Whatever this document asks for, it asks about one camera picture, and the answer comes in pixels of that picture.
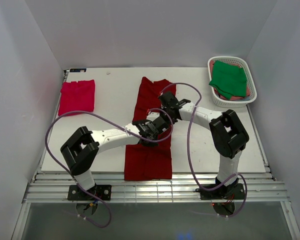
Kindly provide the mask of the folded pink t shirt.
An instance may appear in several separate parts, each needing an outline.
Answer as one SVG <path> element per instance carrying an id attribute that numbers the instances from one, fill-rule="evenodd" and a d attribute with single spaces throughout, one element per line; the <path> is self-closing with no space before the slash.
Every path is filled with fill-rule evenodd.
<path id="1" fill-rule="evenodd" d="M 60 93 L 58 115 L 72 111 L 93 112 L 95 109 L 95 80 L 64 82 Z"/>

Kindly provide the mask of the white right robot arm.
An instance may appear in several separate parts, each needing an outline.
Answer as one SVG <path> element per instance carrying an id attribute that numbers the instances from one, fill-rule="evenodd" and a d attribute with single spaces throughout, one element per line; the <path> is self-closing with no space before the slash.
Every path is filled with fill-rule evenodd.
<path id="1" fill-rule="evenodd" d="M 217 194 L 220 198 L 227 199 L 234 193 L 234 188 L 238 185 L 239 160 L 250 140 L 237 113 L 231 109 L 220 112 L 199 107 L 190 100 L 178 100 L 170 91 L 162 93 L 158 99 L 162 109 L 173 121 L 189 122 L 186 137 L 187 159 L 191 174 L 200 191 Z M 201 185 L 194 172 L 190 153 L 192 124 L 210 131 L 214 147 L 219 153 L 219 169 L 214 185 Z"/>

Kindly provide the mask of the dark red t shirt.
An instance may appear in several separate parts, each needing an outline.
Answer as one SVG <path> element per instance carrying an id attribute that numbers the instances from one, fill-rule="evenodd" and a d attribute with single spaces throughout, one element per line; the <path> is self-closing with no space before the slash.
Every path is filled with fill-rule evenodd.
<path id="1" fill-rule="evenodd" d="M 170 85 L 166 79 L 151 81 L 143 77 L 139 86 L 133 121 L 146 118 L 148 110 L 160 108 L 158 99 L 161 90 Z M 127 145 L 125 148 L 124 179 L 126 181 L 149 181 L 172 178 L 171 137 L 161 141 L 157 146 L 142 144 Z"/>

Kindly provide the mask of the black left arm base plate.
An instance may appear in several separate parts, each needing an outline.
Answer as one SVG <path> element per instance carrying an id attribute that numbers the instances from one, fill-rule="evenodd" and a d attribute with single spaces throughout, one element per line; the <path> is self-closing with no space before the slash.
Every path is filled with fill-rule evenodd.
<path id="1" fill-rule="evenodd" d="M 91 195 L 97 196 L 103 201 L 109 201 L 112 194 L 112 186 L 110 184 L 99 184 L 86 190 Z M 94 197 L 85 193 L 77 185 L 70 185 L 67 194 L 68 201 L 91 201 Z"/>

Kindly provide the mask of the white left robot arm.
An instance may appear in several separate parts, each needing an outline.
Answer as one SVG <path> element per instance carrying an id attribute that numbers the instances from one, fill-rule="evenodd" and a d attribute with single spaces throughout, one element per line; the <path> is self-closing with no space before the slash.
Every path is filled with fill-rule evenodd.
<path id="1" fill-rule="evenodd" d="M 96 195 L 96 183 L 91 166 L 96 156 L 105 151 L 127 146 L 154 146 L 174 122 L 163 113 L 156 113 L 154 119 L 143 119 L 129 123 L 121 128 L 108 130 L 88 130 L 86 126 L 78 128 L 62 145 L 60 152 L 74 177 L 80 185 L 78 193 L 90 200 Z"/>

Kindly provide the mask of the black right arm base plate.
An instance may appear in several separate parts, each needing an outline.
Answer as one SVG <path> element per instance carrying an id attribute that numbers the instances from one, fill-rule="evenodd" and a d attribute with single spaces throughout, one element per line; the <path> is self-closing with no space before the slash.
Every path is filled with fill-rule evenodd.
<path id="1" fill-rule="evenodd" d="M 214 191 L 206 191 L 197 188 L 195 192 L 200 194 L 201 200 L 243 200 L 246 192 L 242 183 L 233 183 L 222 186 Z"/>

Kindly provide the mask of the aluminium frame rails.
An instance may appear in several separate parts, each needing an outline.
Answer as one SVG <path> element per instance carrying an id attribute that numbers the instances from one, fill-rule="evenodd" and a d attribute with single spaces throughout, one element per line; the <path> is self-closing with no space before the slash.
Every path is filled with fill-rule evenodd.
<path id="1" fill-rule="evenodd" d="M 247 201 L 285 202 L 290 196 L 283 181 L 269 172 L 245 173 Z M 198 187 L 191 174 L 173 174 L 171 180 L 125 181 L 121 173 L 95 173 L 98 185 L 111 185 L 111 203 L 194 203 L 200 201 Z M 28 184 L 26 203 L 62 203 L 74 184 L 66 173 L 38 173 Z"/>

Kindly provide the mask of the blue white label sticker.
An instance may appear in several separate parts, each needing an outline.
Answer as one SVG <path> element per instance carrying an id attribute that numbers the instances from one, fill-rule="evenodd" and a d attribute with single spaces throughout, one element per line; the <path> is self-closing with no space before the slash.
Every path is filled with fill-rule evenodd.
<path id="1" fill-rule="evenodd" d="M 69 70 L 70 73 L 85 73 L 86 71 L 86 68 L 71 68 Z"/>

